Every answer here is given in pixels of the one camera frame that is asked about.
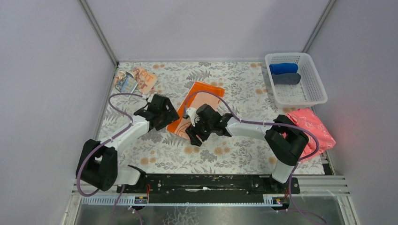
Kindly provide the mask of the orange cartoon towel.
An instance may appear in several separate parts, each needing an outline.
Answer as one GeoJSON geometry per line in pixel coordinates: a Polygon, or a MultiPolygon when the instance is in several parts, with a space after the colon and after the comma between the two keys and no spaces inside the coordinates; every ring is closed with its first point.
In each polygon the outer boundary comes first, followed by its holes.
{"type": "Polygon", "coordinates": [[[177,136],[180,136],[186,140],[189,140],[189,136],[186,134],[185,130],[188,128],[190,125],[190,120],[189,119],[183,119],[182,115],[184,113],[184,103],[187,103],[187,108],[193,107],[195,109],[198,109],[200,106],[203,104],[208,104],[210,105],[214,110],[218,108],[220,105],[221,101],[208,93],[198,93],[194,96],[192,96],[189,100],[187,99],[188,96],[193,94],[194,92],[200,91],[200,90],[205,90],[209,91],[211,93],[214,93],[215,95],[219,97],[223,97],[225,93],[225,89],[221,87],[216,87],[211,84],[207,84],[204,82],[194,82],[194,84],[191,86],[189,92],[187,93],[184,101],[180,104],[180,107],[177,110],[178,115],[180,116],[180,119],[177,121],[174,121],[170,125],[167,126],[166,130],[169,131],[170,133],[173,133],[177,136]]]}

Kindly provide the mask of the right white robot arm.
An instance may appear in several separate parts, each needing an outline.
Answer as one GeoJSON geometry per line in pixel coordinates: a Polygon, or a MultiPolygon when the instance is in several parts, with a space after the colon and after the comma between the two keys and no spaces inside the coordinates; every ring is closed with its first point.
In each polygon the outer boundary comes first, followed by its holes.
{"type": "Polygon", "coordinates": [[[309,142],[303,129],[285,115],[278,115],[271,123],[239,120],[231,113],[221,115],[204,104],[198,109],[186,109],[183,118],[190,122],[185,132],[195,146],[201,146],[211,134],[266,141],[277,159],[271,178],[281,184],[288,181],[309,142]]]}

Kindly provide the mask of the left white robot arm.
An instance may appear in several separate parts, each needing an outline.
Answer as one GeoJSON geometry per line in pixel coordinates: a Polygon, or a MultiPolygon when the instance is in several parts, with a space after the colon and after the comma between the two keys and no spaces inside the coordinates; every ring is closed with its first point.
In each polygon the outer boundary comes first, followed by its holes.
{"type": "Polygon", "coordinates": [[[146,99],[146,104],[129,115],[112,103],[109,105],[129,118],[129,122],[102,140],[89,139],[84,143],[76,170],[76,186],[82,196],[108,191],[114,185],[137,185],[145,172],[135,166],[120,167],[119,155],[139,137],[155,129],[165,128],[179,120],[171,100],[160,94],[146,99]]]}

